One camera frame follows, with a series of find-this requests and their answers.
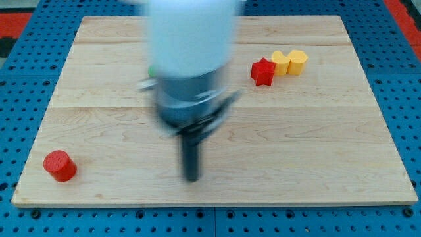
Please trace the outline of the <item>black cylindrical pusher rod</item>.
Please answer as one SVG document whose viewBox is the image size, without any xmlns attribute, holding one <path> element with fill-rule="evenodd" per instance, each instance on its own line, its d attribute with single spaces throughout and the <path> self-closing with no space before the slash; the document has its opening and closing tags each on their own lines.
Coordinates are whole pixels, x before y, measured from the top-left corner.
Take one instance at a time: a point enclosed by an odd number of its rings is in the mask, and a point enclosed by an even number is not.
<svg viewBox="0 0 421 237">
<path fill-rule="evenodd" d="M 195 182 L 200 177 L 200 141 L 195 134 L 183 134 L 181 139 L 184 178 Z"/>
</svg>

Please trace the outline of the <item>grey tool mount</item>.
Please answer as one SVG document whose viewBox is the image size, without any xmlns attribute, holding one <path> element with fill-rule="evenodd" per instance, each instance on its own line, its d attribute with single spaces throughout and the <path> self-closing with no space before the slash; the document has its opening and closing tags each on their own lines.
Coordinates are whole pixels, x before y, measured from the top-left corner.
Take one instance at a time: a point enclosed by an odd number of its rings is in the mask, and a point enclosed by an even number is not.
<svg viewBox="0 0 421 237">
<path fill-rule="evenodd" d="M 226 120 L 230 107 L 241 97 L 226 94 L 223 68 L 193 77 L 157 75 L 137 83 L 139 91 L 153 92 L 159 126 L 168 136 L 195 134 L 207 137 Z"/>
</svg>

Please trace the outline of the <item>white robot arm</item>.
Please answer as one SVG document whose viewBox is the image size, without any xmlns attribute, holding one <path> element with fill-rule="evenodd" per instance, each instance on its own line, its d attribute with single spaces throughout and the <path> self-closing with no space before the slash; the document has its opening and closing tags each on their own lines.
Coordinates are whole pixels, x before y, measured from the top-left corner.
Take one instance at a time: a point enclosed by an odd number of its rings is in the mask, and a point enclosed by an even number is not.
<svg viewBox="0 0 421 237">
<path fill-rule="evenodd" d="M 170 136 L 180 137 L 182 174 L 201 176 L 201 142 L 226 120 L 240 92 L 225 74 L 243 1 L 145 1 L 152 74 L 138 84 Z"/>
</svg>

